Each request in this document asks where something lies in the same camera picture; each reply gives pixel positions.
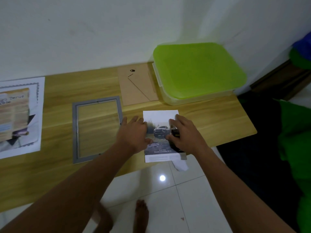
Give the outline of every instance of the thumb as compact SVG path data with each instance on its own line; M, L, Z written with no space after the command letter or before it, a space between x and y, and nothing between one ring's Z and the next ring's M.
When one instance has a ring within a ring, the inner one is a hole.
M174 137L172 134L167 135L167 136L165 137L165 139L167 139L167 140L173 142L176 146L177 146L177 144L180 142L179 138Z
M146 138L145 141L148 145L151 145L153 143L153 140L150 138Z

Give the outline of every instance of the wooden table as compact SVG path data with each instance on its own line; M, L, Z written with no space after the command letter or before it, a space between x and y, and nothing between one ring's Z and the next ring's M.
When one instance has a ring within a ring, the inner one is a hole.
M210 147L256 133L235 95L170 106L163 103L157 83L156 89L160 101L123 106L123 116L142 117L143 110L177 109L194 122ZM117 95L121 97L116 67L47 76L41 151L0 160L0 212L36 201L85 165L72 164L72 102ZM145 163L140 152L118 175L154 164Z

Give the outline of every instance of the foot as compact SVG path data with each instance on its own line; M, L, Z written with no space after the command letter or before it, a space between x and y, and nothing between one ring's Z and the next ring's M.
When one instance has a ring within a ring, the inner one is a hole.
M93 212L92 219L98 224L94 232L109 232L114 226L111 215L100 202Z
M149 211L144 200L137 200L133 233L145 233L149 220Z

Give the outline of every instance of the person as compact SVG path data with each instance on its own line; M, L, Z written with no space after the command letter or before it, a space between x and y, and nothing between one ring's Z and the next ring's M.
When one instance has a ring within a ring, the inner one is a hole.
M167 135L166 139L195 156L233 232L294 232L216 156L192 121L176 117L170 123L179 129L180 138ZM91 217L98 222L95 232L109 232L113 221L99 201L126 160L152 143L145 138L146 131L143 118L135 116L127 123L125 117L116 142L105 153L52 188L0 232L82 232ZM145 232L148 218L146 203L138 200L133 232Z

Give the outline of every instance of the hand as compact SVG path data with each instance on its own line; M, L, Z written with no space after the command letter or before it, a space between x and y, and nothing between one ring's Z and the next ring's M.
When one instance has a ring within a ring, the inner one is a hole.
M136 154L152 144L153 140L146 138L147 123L143 118L138 121L138 116L134 116L127 124L127 117L124 117L117 134L116 143L121 146L128 146Z
M198 152L208 149L204 138L191 120L179 114L176 114L176 118L177 120L170 119L169 122L179 130L180 138L174 137L171 134L165 137L167 140L173 142L182 151L193 154L194 156Z

